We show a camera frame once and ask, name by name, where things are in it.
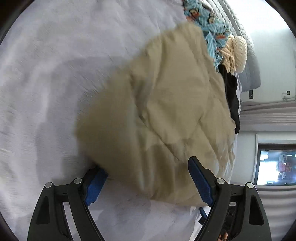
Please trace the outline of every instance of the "gray curtain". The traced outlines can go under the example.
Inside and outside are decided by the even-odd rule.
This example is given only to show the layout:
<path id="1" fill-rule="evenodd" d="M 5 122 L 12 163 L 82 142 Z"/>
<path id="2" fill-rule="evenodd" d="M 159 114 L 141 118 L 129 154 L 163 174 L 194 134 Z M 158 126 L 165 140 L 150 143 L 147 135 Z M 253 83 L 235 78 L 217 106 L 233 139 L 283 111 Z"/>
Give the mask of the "gray curtain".
<path id="1" fill-rule="evenodd" d="M 240 131 L 296 131 L 296 102 L 246 102 L 239 119 Z"/>
<path id="2" fill-rule="evenodd" d="M 296 219 L 296 185 L 256 185 L 256 188 L 267 215 L 272 241 L 280 241 Z"/>

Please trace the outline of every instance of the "metal screw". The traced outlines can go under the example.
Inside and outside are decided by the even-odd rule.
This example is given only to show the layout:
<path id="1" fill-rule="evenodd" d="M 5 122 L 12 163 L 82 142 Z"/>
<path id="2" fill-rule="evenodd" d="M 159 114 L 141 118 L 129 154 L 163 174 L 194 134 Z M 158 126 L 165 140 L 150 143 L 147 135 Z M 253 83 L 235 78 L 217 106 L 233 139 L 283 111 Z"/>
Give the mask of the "metal screw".
<path id="1" fill-rule="evenodd" d="M 254 184 L 253 183 L 248 183 L 247 186 L 248 186 L 248 188 L 253 188 Z"/>
<path id="2" fill-rule="evenodd" d="M 45 184 L 45 187 L 46 188 L 50 188 L 51 186 L 52 186 L 52 183 L 51 182 L 48 182 L 48 183 Z"/>
<path id="3" fill-rule="evenodd" d="M 75 180 L 74 180 L 74 183 L 75 184 L 79 184 L 79 183 L 81 183 L 82 182 L 82 179 L 81 178 L 76 178 Z"/>
<path id="4" fill-rule="evenodd" d="M 225 181 L 224 181 L 224 179 L 222 179 L 222 178 L 218 178 L 218 179 L 217 179 L 217 183 L 219 183 L 219 184 L 224 184 Z"/>

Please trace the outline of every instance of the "window frame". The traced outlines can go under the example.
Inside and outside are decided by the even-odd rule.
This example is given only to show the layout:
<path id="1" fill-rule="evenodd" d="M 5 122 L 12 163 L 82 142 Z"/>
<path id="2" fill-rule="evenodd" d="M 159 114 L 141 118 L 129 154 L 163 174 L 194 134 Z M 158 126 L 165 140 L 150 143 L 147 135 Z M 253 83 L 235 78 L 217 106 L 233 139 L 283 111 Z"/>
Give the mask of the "window frame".
<path id="1" fill-rule="evenodd" d="M 296 150 L 296 144 L 274 144 L 274 143 L 260 144 L 260 143 L 258 143 L 254 184 L 258 185 L 257 181 L 258 181 L 258 175 L 259 175 L 260 156 L 261 156 L 262 150 L 290 150 L 290 149 Z M 294 183 L 294 184 L 273 185 L 273 186 L 287 186 L 287 185 L 296 185 L 296 184 Z"/>

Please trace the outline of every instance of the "cable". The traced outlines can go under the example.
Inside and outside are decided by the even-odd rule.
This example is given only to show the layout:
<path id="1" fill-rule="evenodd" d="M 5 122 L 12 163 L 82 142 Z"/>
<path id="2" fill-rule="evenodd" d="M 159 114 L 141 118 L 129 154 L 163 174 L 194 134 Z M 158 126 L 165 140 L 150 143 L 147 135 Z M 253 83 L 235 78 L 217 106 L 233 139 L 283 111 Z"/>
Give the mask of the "cable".
<path id="1" fill-rule="evenodd" d="M 287 101 L 287 100 L 289 100 L 289 99 L 294 99 L 294 98 L 295 98 L 294 101 L 296 101 L 296 95 L 293 96 L 293 97 L 287 97 L 287 96 L 285 95 L 285 96 L 283 97 L 283 94 L 286 94 L 286 92 L 284 92 L 284 93 L 281 94 L 281 98 L 282 98 L 283 101 Z"/>

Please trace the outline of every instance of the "blue gripper pad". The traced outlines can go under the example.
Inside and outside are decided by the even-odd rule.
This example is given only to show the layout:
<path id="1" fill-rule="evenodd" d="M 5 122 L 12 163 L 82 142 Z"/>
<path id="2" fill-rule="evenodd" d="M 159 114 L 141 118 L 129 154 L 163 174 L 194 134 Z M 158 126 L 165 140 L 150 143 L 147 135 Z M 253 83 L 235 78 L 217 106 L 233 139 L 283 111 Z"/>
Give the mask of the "blue gripper pad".
<path id="1" fill-rule="evenodd" d="M 192 158 L 189 158 L 188 160 L 188 171 L 195 183 L 202 201 L 211 207 L 214 203 L 211 195 L 211 187 Z"/>
<path id="2" fill-rule="evenodd" d="M 86 198 L 84 200 L 86 206 L 90 206 L 95 202 L 103 188 L 103 185 L 108 177 L 103 169 L 99 169 L 98 173 L 87 187 Z"/>

